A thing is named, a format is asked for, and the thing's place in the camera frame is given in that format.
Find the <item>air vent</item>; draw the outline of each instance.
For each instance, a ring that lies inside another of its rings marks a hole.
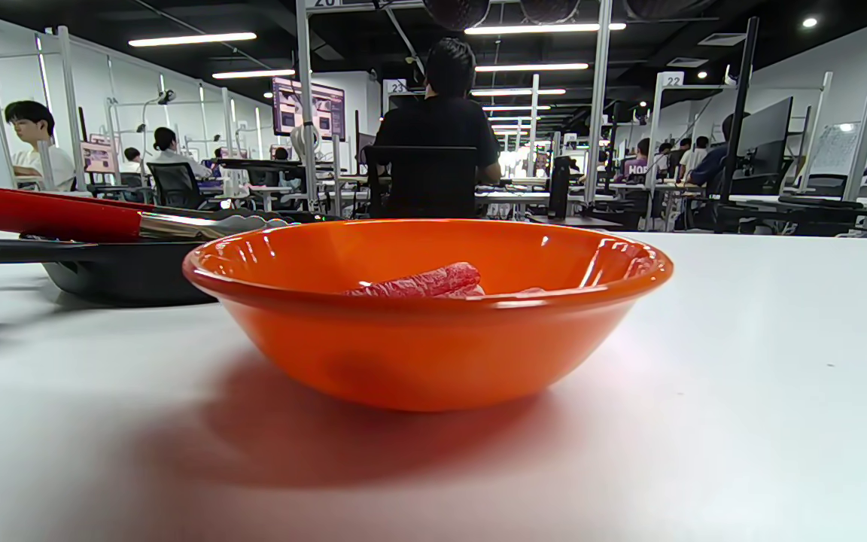
[[[701,68],[706,62],[708,62],[708,59],[705,58],[677,57],[668,62],[668,65],[671,68]]]
[[[708,47],[733,47],[744,41],[744,34],[729,34],[718,33],[709,35],[704,40],[698,42],[698,45],[706,45]]]

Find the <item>black hair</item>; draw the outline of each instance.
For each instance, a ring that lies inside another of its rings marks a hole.
[[[437,95],[464,97],[474,85],[474,51],[457,38],[444,38],[427,55],[427,85]]]
[[[176,142],[176,132],[160,126],[152,133],[152,138],[155,141],[152,148],[155,148],[156,151],[165,151]]]
[[[41,123],[45,120],[49,137],[52,137],[52,130],[56,127],[56,120],[49,113],[49,108],[32,100],[12,102],[6,106],[6,123],[17,123],[18,120],[28,120],[31,123]]]
[[[749,117],[751,113],[742,114],[742,119],[745,117]],[[732,124],[734,123],[734,113],[729,114],[725,117],[725,120],[722,122],[722,134],[725,134],[725,141],[728,141],[732,138]]]

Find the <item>black pan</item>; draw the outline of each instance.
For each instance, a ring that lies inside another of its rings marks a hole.
[[[57,287],[104,305],[193,305],[216,301],[183,277],[183,258],[200,244],[0,240],[0,263],[41,262]]]

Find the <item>fluorescent light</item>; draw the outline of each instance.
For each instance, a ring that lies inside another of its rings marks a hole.
[[[530,117],[488,117],[492,123],[497,123],[497,121],[501,121],[501,123],[513,123],[513,121],[517,120],[530,120]]]
[[[278,75],[293,75],[292,69],[261,69],[258,72],[224,72],[214,73],[214,79],[245,79],[247,77],[275,77]]]
[[[573,64],[478,65],[478,72],[551,72],[555,69],[587,69],[585,62]]]
[[[530,96],[533,89],[487,89],[487,90],[471,90],[470,93],[474,96]],[[565,89],[540,89],[537,91],[539,95],[563,95]]]
[[[133,47],[155,47],[158,45],[209,44],[213,41],[244,41],[255,40],[252,32],[236,32],[233,34],[203,34],[176,35],[172,38],[149,38],[148,40],[130,40]]]
[[[549,105],[539,105],[537,110],[550,109]],[[489,105],[484,107],[484,111],[530,111],[530,105]]]
[[[611,30],[624,30],[627,25],[622,22],[613,22],[608,28]],[[601,25],[595,23],[578,24],[533,24],[519,26],[478,26],[464,30],[464,34],[539,34],[552,32],[597,32]]]

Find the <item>bowl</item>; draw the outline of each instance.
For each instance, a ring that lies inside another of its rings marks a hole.
[[[485,297],[341,295],[468,261]],[[191,251],[219,298],[292,378],[385,409],[485,407],[547,388],[604,342],[674,267],[593,230],[488,220],[330,222],[224,237]],[[516,293],[543,288],[540,293]]]

